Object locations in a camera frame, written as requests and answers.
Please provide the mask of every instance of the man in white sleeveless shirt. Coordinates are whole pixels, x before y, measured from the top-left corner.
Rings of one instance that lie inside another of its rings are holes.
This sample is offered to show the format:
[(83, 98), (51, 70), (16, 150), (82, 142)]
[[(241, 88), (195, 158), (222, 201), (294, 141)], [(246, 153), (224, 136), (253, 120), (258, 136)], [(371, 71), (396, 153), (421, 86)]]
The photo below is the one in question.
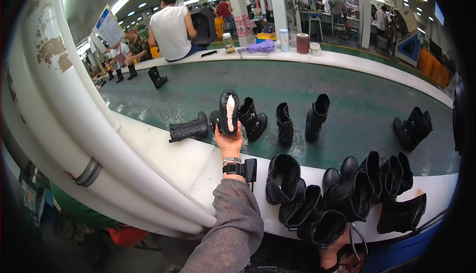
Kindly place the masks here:
[(162, 10), (150, 19), (149, 45), (159, 47), (167, 61), (175, 61), (206, 50), (193, 44), (197, 31), (185, 6), (176, 6), (177, 0), (159, 0)]

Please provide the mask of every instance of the red object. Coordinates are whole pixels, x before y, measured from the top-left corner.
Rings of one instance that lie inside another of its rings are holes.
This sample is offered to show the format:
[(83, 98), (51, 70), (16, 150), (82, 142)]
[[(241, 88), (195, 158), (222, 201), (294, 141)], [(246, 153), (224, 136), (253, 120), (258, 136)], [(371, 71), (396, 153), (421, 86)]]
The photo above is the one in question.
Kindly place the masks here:
[(134, 227), (119, 227), (119, 229), (108, 228), (112, 240), (117, 246), (134, 248), (140, 241), (144, 240), (149, 232)]
[(229, 17), (231, 16), (231, 13), (229, 11), (229, 8), (230, 5), (226, 2), (220, 2), (218, 5), (217, 5), (217, 13), (218, 15), (222, 16), (223, 18), (226, 18), (226, 17)]
[(259, 9), (258, 0), (255, 0), (255, 2), (256, 2), (256, 7), (258, 8), (258, 14), (260, 14), (261, 10)]
[(342, 269), (347, 270), (349, 273), (359, 273), (360, 269), (362, 269), (362, 266), (365, 264), (366, 255), (360, 252), (357, 254), (360, 258), (360, 261), (355, 257), (355, 255), (351, 255), (350, 257), (340, 261), (340, 267), (343, 267)]
[(305, 33), (298, 33), (297, 36), (297, 52), (300, 54), (309, 53), (309, 35)]

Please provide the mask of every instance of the black boot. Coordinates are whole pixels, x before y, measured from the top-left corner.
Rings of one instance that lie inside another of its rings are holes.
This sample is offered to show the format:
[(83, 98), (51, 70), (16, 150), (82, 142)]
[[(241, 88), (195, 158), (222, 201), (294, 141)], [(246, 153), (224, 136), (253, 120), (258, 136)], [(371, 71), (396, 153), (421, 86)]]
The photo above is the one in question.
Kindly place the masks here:
[(380, 202), (380, 195), (382, 194), (382, 181), (380, 180), (380, 157), (377, 151), (370, 151), (368, 156), (360, 164), (360, 170), (367, 173), (372, 186), (374, 187), (374, 203)]
[(340, 175), (342, 177), (350, 177), (359, 170), (357, 159), (353, 156), (348, 156), (344, 159), (340, 167)]
[(268, 125), (268, 117), (264, 113), (256, 114), (255, 102), (251, 97), (245, 98), (245, 103), (238, 110), (238, 118), (245, 127), (249, 141), (256, 141)]
[(433, 130), (430, 114), (428, 111), (423, 114), (419, 107), (415, 107), (408, 120), (402, 121), (398, 117), (395, 118), (393, 130), (402, 148), (413, 151)]
[(109, 74), (109, 80), (108, 81), (114, 79), (114, 74), (112, 73), (111, 70), (108, 70), (108, 74)]
[(313, 210), (306, 221), (297, 228), (297, 236), (311, 242), (319, 249), (327, 249), (346, 231), (347, 220), (336, 210)]
[(380, 199), (388, 200), (395, 198), (400, 189), (400, 181), (403, 176), (403, 169), (400, 161), (395, 155), (385, 160), (380, 167), (380, 181), (382, 182), (382, 193)]
[(398, 158), (403, 171), (402, 179), (400, 181), (400, 188), (396, 194), (401, 195), (413, 187), (413, 172), (410, 169), (410, 163), (408, 162), (408, 157), (405, 155), (405, 153), (400, 152), (396, 157)]
[(284, 147), (293, 143), (293, 121), (289, 118), (288, 103), (280, 103), (276, 108), (276, 124), (279, 142)]
[(199, 112), (198, 117), (187, 123), (169, 124), (170, 137), (169, 143), (178, 142), (186, 138), (204, 139), (208, 135), (207, 116)]
[(122, 76), (122, 70), (120, 68), (116, 69), (116, 75), (118, 75), (118, 80), (116, 81), (116, 83), (119, 83), (124, 79), (124, 77)]
[(329, 97), (324, 93), (320, 94), (316, 102), (312, 104), (312, 109), (307, 112), (305, 136), (309, 143), (319, 140), (319, 132), (327, 119), (329, 104)]
[(301, 167), (290, 155), (280, 153), (271, 158), (266, 179), (266, 201), (271, 205), (289, 203), (296, 197)]
[(156, 66), (149, 69), (149, 77), (156, 89), (162, 87), (167, 82), (167, 76), (161, 77)]
[(301, 178), (297, 184), (296, 197), (290, 203), (281, 204), (279, 221), (290, 231), (297, 230), (315, 209), (320, 199), (322, 199), (321, 188), (317, 185), (306, 187), (306, 182)]
[(136, 66), (135, 65), (133, 65), (133, 64), (128, 65), (127, 68), (130, 71), (130, 76), (129, 76), (129, 78), (127, 78), (127, 80), (132, 80), (135, 77), (137, 77), (137, 71), (136, 71)]
[(341, 172), (346, 175), (340, 175), (334, 168), (324, 172), (322, 191), (326, 209), (342, 212), (348, 222), (366, 222), (374, 196), (372, 183), (364, 171), (348, 174), (349, 170), (341, 169)]
[(406, 202), (386, 201), (378, 220), (377, 232), (405, 233), (414, 231), (426, 209), (426, 193)]
[(239, 98), (232, 89), (223, 91), (218, 107), (218, 129), (225, 135), (234, 135), (238, 129)]

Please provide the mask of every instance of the gray sheer sleeve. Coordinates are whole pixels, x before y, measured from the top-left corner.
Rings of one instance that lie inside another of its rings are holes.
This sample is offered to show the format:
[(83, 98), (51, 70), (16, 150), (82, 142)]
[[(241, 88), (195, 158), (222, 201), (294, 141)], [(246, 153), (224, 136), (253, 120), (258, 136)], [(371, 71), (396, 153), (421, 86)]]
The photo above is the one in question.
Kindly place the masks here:
[(263, 240), (258, 203), (245, 182), (223, 179), (213, 191), (217, 223), (180, 273), (241, 273)]

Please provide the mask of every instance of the machine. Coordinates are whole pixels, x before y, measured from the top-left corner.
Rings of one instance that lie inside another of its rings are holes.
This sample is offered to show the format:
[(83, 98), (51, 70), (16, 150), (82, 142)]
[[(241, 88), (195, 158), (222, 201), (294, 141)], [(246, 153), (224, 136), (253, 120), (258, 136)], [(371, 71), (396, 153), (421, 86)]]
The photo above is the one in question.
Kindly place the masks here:
[(416, 67), (420, 49), (423, 48), (424, 35), (417, 29), (417, 20), (411, 9), (400, 7), (394, 11), (392, 18), (396, 31), (400, 34), (400, 38), (396, 39), (394, 56)]
[(195, 44), (208, 47), (211, 43), (217, 40), (218, 35), (215, 31), (215, 16), (213, 12), (207, 7), (201, 7), (190, 11), (192, 17), (193, 27), (197, 31)]

